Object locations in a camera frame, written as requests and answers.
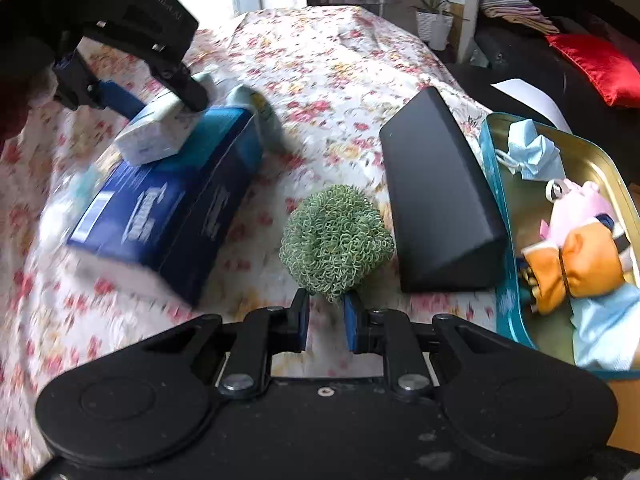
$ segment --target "pink stuffed toy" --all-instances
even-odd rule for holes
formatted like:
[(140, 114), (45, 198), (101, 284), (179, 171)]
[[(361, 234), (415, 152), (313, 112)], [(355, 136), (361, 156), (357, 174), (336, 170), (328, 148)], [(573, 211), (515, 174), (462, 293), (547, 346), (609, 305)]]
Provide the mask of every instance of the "pink stuffed toy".
[(614, 222), (618, 217), (608, 200), (600, 194), (600, 186), (589, 180), (578, 186), (568, 178), (550, 180), (546, 184), (546, 199), (553, 203), (551, 220), (540, 221), (540, 237), (562, 247), (569, 231), (583, 225), (600, 214), (609, 215)]

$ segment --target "blue box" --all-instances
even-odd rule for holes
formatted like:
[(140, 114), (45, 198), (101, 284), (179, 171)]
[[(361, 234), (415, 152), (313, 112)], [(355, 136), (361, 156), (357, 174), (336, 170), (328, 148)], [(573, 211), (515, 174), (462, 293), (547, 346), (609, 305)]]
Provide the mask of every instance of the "blue box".
[(79, 269), (196, 304), (261, 158), (254, 115), (230, 107), (209, 109), (176, 155), (123, 161), (67, 239)]

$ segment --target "face mask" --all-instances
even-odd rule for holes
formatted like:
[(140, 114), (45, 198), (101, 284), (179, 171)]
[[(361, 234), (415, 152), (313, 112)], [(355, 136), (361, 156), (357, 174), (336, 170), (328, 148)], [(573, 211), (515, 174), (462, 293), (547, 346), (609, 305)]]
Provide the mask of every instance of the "face mask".
[(560, 150), (536, 132), (531, 119), (513, 123), (509, 128), (509, 153), (495, 150), (495, 157), (511, 174), (518, 171), (523, 180), (565, 178)]
[(574, 359), (582, 368), (629, 370), (640, 337), (640, 289), (630, 283), (603, 296), (571, 298)]

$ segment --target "light blue cloth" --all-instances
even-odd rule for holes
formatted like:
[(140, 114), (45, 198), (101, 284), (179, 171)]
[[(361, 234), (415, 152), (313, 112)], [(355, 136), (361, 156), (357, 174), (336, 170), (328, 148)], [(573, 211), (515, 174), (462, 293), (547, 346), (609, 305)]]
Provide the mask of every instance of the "light blue cloth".
[(629, 370), (640, 342), (640, 288), (625, 283), (594, 298), (571, 298), (574, 359), (583, 368)]
[(509, 153), (495, 150), (498, 162), (511, 174), (520, 172), (523, 180), (564, 179), (560, 150), (545, 136), (539, 135), (531, 119), (512, 123), (509, 127)]
[(257, 116), (258, 133), (264, 147), (275, 153), (286, 153), (282, 124), (260, 92), (246, 85), (238, 85), (229, 92), (226, 104), (250, 108)]

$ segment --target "black couch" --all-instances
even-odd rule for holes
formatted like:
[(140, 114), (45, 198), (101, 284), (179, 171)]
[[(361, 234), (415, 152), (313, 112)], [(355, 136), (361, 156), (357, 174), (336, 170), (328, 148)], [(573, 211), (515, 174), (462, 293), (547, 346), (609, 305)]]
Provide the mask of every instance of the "black couch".
[[(591, 11), (640, 43), (640, 23), (609, 0), (530, 0), (546, 16), (565, 16), (578, 24)], [(494, 111), (549, 122), (490, 84), (520, 78), (548, 94), (561, 109), (574, 134), (599, 145), (615, 161), (626, 184), (640, 183), (640, 109), (606, 105), (580, 69), (548, 46), (545, 38), (501, 18), (479, 16), (476, 43), (489, 68), (448, 65), (471, 97)]]

